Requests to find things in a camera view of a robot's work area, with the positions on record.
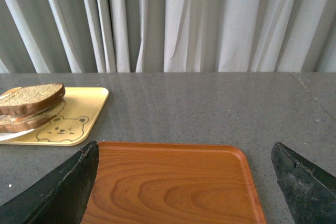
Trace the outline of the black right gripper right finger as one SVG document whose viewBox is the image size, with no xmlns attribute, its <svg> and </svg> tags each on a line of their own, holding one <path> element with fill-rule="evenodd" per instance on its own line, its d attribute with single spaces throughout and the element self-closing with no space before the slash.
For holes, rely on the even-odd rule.
<svg viewBox="0 0 336 224">
<path fill-rule="evenodd" d="M 276 142 L 271 161 L 295 223 L 335 223 L 335 177 Z"/>
</svg>

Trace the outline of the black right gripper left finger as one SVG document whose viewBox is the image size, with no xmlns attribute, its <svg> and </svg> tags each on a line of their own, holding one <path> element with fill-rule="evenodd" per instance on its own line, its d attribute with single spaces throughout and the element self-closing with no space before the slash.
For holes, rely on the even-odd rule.
<svg viewBox="0 0 336 224">
<path fill-rule="evenodd" d="M 1 206 L 1 223 L 81 223 L 99 162 L 96 141 Z"/>
</svg>

